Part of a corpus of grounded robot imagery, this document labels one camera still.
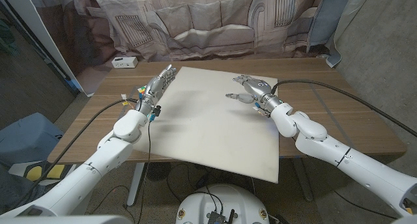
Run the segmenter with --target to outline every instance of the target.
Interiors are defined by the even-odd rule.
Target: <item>black cable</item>
[[[119,185],[119,186],[115,186],[114,188],[112,188],[105,196],[104,196],[104,198],[102,199],[102,201],[98,204],[98,206],[95,208],[95,209],[93,209],[93,211],[91,212],[91,213],[89,213],[89,214],[94,214],[97,210],[98,210],[98,208],[102,205],[102,203],[106,200],[106,198],[110,195],[110,193],[112,192],[112,191],[114,191],[115,189],[117,189],[117,188],[125,188],[127,191],[128,191],[128,193],[129,193],[129,188],[127,188],[126,186],[124,186],[124,185]]]
[[[142,108],[142,98],[139,99],[139,109],[137,111],[141,111]]]
[[[217,213],[217,204],[216,204],[216,201],[214,201],[213,195],[210,193],[209,187],[207,185],[206,185],[206,189],[207,189],[207,192],[210,195],[211,199],[213,200],[213,203],[214,203],[214,211]]]
[[[381,215],[381,216],[384,216],[384,217],[389,217],[389,218],[391,218],[391,219],[397,219],[396,217],[393,217],[393,216],[389,216],[389,215],[386,215],[386,214],[382,214],[382,213],[380,213],[380,212],[377,212],[377,211],[373,211],[373,210],[370,210],[370,209],[368,209],[368,208],[365,208],[365,207],[362,207],[362,206],[360,206],[360,205],[357,205],[357,204],[355,204],[355,203],[353,203],[352,201],[349,201],[349,200],[347,200],[346,198],[344,198],[342,195],[340,195],[337,191],[335,191],[335,190],[333,190],[333,192],[334,193],[336,193],[336,195],[338,195],[340,198],[342,198],[344,201],[346,201],[346,202],[348,202],[349,204],[351,204],[351,205],[353,205],[353,206],[356,206],[356,207],[358,207],[358,208],[361,208],[361,209],[363,209],[363,210],[366,210],[366,211],[368,211],[368,212],[372,212],[372,213],[374,213],[374,214],[378,214],[378,215]]]
[[[255,190],[255,182],[253,181],[253,178],[250,177],[250,179],[252,180],[252,186],[253,186],[253,195],[256,196],[256,190]]]
[[[366,210],[366,211],[368,211],[368,212],[372,212],[372,213],[374,213],[374,214],[379,214],[379,215],[382,215],[382,216],[385,216],[385,217],[389,217],[389,218],[392,218],[392,219],[397,219],[397,218],[395,218],[395,217],[392,217],[392,216],[389,216],[389,215],[386,215],[386,214],[382,214],[382,213],[380,213],[380,212],[377,212],[377,211],[373,211],[373,210],[370,210],[370,209],[368,209],[368,208],[365,208],[365,207],[362,207],[362,206],[360,206],[360,205],[358,205],[358,204],[355,204],[355,203],[353,203],[352,201],[349,201],[348,199],[346,199],[346,198],[344,198],[342,195],[340,195],[324,178],[323,178],[323,180],[327,183],[327,186],[334,192],[334,193],[336,193],[337,195],[339,195],[339,197],[340,198],[342,198],[344,201],[346,201],[346,202],[348,202],[349,204],[351,204],[351,205],[353,205],[353,206],[356,206],[356,207],[358,207],[358,208],[361,208],[361,209],[363,209],[363,210]]]
[[[177,167],[179,167],[179,166],[181,166],[181,165],[185,165],[186,167],[187,167],[187,177],[188,177],[188,183],[190,184],[190,186],[192,187],[192,189],[195,189],[193,186],[192,186],[192,183],[191,183],[191,181],[190,181],[190,168],[188,167],[188,165],[186,165],[185,163],[180,163],[180,164],[178,164],[178,165],[176,165],[176,166],[174,166],[172,169],[171,169],[171,171],[169,172],[169,174],[168,174],[168,176],[167,176],[167,186],[168,186],[168,189],[171,191],[171,193],[175,196],[175,198],[177,198],[177,200],[179,201],[179,203],[181,203],[182,202],[182,200],[175,194],[175,192],[172,190],[172,188],[171,188],[171,186],[169,185],[169,176],[170,176],[170,174],[171,174],[171,172],[175,169],[175,168],[177,168]]]
[[[279,81],[277,84],[274,85],[274,87],[272,88],[271,93],[272,94],[275,94],[277,87],[279,85],[286,84],[286,83],[311,83],[311,84],[316,84],[316,85],[320,85],[322,87],[326,87],[326,88],[332,89],[333,91],[337,91],[337,92],[339,92],[341,94],[344,94],[345,96],[348,96],[348,97],[350,97],[350,98],[352,98],[352,99],[360,102],[361,104],[367,106],[371,110],[376,111],[377,113],[381,114],[383,117],[387,118],[388,120],[391,120],[394,124],[397,124],[399,127],[403,128],[407,132],[411,133],[413,136],[417,137],[417,132],[415,132],[414,130],[412,130],[408,126],[404,125],[403,123],[399,122],[397,119],[395,119],[395,118],[391,117],[390,115],[386,114],[385,112],[379,110],[374,105],[371,105],[370,103],[366,102],[365,100],[363,100],[363,99],[361,99],[361,98],[359,98],[359,97],[357,97],[357,96],[355,96],[355,95],[353,95],[353,94],[351,94],[349,92],[343,91],[343,90],[341,90],[339,88],[333,87],[333,86],[331,86],[329,84],[326,84],[326,83],[321,83],[319,81],[303,80],[303,79],[300,79],[300,80],[295,79],[295,80]]]
[[[316,169],[316,166],[315,166],[315,163],[314,162],[312,162],[313,163],[313,167],[314,167],[314,170],[317,170]],[[377,211],[374,211],[374,210],[370,210],[370,209],[368,209],[368,208],[365,208],[365,207],[363,207],[363,206],[360,206],[359,204],[355,204],[355,203],[353,203],[352,201],[349,201],[348,199],[346,199],[346,198],[344,198],[342,195],[340,195],[337,191],[336,191],[336,189],[334,189],[328,182],[327,182],[327,179],[325,179],[323,176],[322,176],[322,180],[326,183],[326,185],[334,192],[334,193],[336,193],[340,198],[342,198],[344,201],[346,201],[346,202],[348,202],[349,204],[351,204],[351,205],[353,205],[353,206],[355,206],[355,207],[358,207],[358,208],[361,208],[361,209],[363,209],[363,210],[365,210],[365,211],[368,211],[368,212],[371,212],[371,213],[374,213],[374,214],[378,214],[378,215],[381,215],[381,216],[385,216],[385,217],[389,217],[389,218],[392,218],[392,219],[397,219],[396,217],[393,217],[393,216],[389,216],[389,215],[386,215],[386,214],[382,214],[382,213],[380,213],[380,212],[377,212]]]
[[[115,186],[114,188],[112,188],[107,193],[106,196],[104,196],[104,198],[102,199],[102,201],[100,202],[100,204],[98,204],[98,206],[91,213],[86,212],[86,214],[90,214],[90,215],[94,214],[98,210],[98,208],[102,205],[102,203],[107,199],[107,197],[110,195],[110,193],[112,191],[114,191],[115,189],[119,188],[119,187],[125,188],[128,191],[128,193],[129,193],[129,189],[126,186],[124,186],[124,185]],[[132,218],[133,222],[135,222],[135,217],[133,216],[133,214],[127,209],[127,207],[125,207],[125,205],[123,205],[123,208],[126,210],[126,212],[128,212],[130,214],[130,217]]]
[[[145,197],[145,184],[146,184],[146,176],[148,175],[149,163],[151,162],[151,121],[148,123],[148,138],[149,138],[149,151],[148,151],[148,163],[145,171],[145,177],[143,178],[143,191],[142,191],[142,201],[141,201],[141,211],[139,213],[139,220],[137,224],[141,221],[142,218],[142,210],[143,210],[143,198]]]
[[[131,99],[131,98],[129,98],[129,99],[127,99],[128,101],[130,101],[130,102],[134,102],[134,103],[137,103],[137,100],[135,100],[135,99]],[[101,109],[98,113],[96,113],[89,121],[88,121],[88,123],[86,123],[86,125],[77,133],[77,135],[71,140],[71,142],[69,142],[69,144],[64,148],[64,150],[60,153],[60,155],[57,157],[57,159],[55,159],[55,161],[48,167],[48,169],[45,171],[45,173],[43,173],[39,178],[38,178],[38,180],[36,180],[36,182],[34,182],[33,184],[32,184],[32,186],[28,189],[28,191],[27,191],[27,193],[25,194],[25,195],[22,195],[20,198],[19,198],[19,200],[16,202],[16,203],[14,203],[9,209],[8,209],[8,211],[10,211],[10,210],[13,210],[13,209],[15,209],[15,208],[17,208],[17,206],[22,202],[22,201],[24,201],[25,199],[26,199],[26,197],[29,195],[29,194],[31,194],[32,193],[32,191],[34,190],[34,188],[39,184],[39,182],[41,182],[45,177],[46,177],[46,175],[48,175],[48,173],[52,170],[52,168],[55,166],[55,165],[57,165],[57,163],[58,163],[58,161],[64,156],[64,154],[66,153],[66,151],[68,151],[68,149],[70,149],[70,147],[72,146],[72,144],[74,144],[74,142],[78,139],[78,137],[84,132],[84,130],[85,129],[87,129],[87,127],[93,122],[93,120],[97,117],[97,116],[99,116],[99,114],[101,114],[102,112],[104,112],[106,109],[108,109],[109,107],[112,107],[112,106],[114,106],[114,105],[116,105],[116,104],[118,104],[118,103],[121,103],[121,102],[124,102],[124,101],[127,101],[127,100],[117,100],[116,102],[113,102],[112,104],[109,104],[109,105],[107,105],[107,106],[105,106],[103,109]]]
[[[208,193],[208,192],[205,192],[205,191],[196,191],[196,192],[193,192],[192,194],[196,194],[196,193],[203,193],[203,194],[207,194],[207,195],[212,195],[212,196],[214,196],[215,198],[217,198],[217,200],[219,200],[219,202],[220,202],[220,205],[222,206],[222,209],[220,210],[220,214],[223,214],[223,203],[222,203],[222,201],[220,200],[220,198],[219,198],[219,197],[217,197],[217,195],[215,195],[215,194],[211,194],[211,193]]]

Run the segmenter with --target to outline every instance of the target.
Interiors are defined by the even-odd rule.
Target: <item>white foam board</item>
[[[253,104],[226,98],[245,93],[240,74],[182,67],[151,123],[151,153],[278,183],[278,130]],[[271,77],[253,76],[270,85]],[[135,150],[148,152],[148,128]]]

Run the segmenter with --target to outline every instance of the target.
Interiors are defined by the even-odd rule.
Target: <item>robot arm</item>
[[[291,114],[293,108],[273,95],[265,81],[244,75],[233,80],[253,96],[253,102],[256,101],[254,108],[271,117],[282,136],[294,137],[298,133],[295,146],[299,151],[336,166],[378,195],[401,216],[411,216],[413,210],[417,211],[417,178],[395,171],[344,145],[329,136],[324,126],[310,120],[305,113],[297,111]],[[228,98],[249,102],[246,101],[248,97],[239,96],[242,94],[226,94]]]
[[[142,103],[137,104],[135,110],[129,110],[115,123],[113,130],[99,142],[97,151],[86,162],[41,198],[13,209],[0,218],[71,214],[106,173],[118,168],[128,159],[133,150],[132,143],[141,137],[139,127],[146,125],[148,115],[154,111],[156,103],[174,80],[175,74],[176,69],[169,65],[160,75],[152,78]]]

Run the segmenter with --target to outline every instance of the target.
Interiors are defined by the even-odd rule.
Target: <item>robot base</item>
[[[230,184],[215,184],[208,187],[211,194],[217,196],[220,201],[213,196],[216,201],[217,215],[220,219],[232,224],[256,223],[269,224],[268,214],[264,204],[252,193],[243,188]],[[215,206],[212,198],[208,194],[197,193],[207,192],[206,188],[201,188],[189,195],[179,206],[177,212],[177,224],[197,224],[197,223],[220,223],[210,220]],[[231,211],[235,210],[233,221],[229,221]]]

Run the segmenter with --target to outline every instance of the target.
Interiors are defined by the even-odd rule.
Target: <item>rubik's cube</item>
[[[143,86],[139,88],[137,91],[139,91],[139,99],[142,99],[143,93],[145,93],[146,86]]]
[[[139,93],[141,93],[141,94],[145,93],[145,90],[146,90],[146,86],[143,86],[143,87],[138,89]]]

